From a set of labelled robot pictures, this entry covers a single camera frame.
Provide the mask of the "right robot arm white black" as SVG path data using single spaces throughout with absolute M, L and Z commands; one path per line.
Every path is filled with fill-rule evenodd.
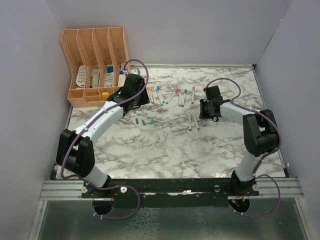
M 218 122 L 220 118 L 234 121 L 243 127 L 246 148 L 240 165 L 232 172 L 229 189 L 240 196 L 247 191 L 262 160 L 278 151 L 282 140 L 271 110 L 255 110 L 233 100 L 224 100 L 218 86 L 203 89 L 206 99 L 200 100 L 200 119 Z

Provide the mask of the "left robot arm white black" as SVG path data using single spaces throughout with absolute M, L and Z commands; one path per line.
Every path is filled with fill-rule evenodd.
M 75 130 L 65 129 L 59 137 L 56 163 L 93 185 L 97 196 L 106 197 L 111 190 L 110 178 L 95 161 L 94 145 L 99 138 L 129 111 L 150 102 L 142 76 L 129 73 L 124 85 L 110 95 L 103 107 Z

